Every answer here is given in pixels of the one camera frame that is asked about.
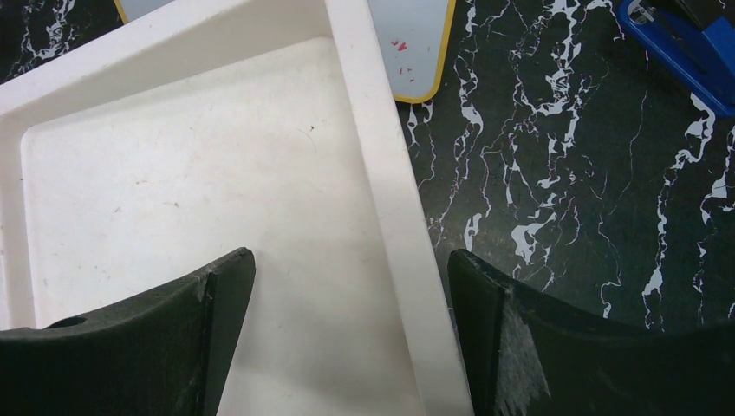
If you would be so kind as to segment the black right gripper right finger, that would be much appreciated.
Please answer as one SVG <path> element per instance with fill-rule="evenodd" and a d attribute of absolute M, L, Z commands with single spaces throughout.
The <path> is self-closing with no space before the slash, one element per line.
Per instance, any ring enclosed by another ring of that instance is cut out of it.
<path fill-rule="evenodd" d="M 477 415 L 731 415 L 734 325 L 667 334 L 610 321 L 467 250 L 448 282 Z"/>

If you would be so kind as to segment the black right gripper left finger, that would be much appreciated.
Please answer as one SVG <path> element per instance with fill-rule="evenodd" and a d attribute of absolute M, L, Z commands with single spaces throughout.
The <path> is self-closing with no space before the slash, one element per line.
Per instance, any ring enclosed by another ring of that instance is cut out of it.
<path fill-rule="evenodd" d="M 216 414 L 256 271 L 239 248 L 46 328 L 4 330 L 2 414 Z"/>

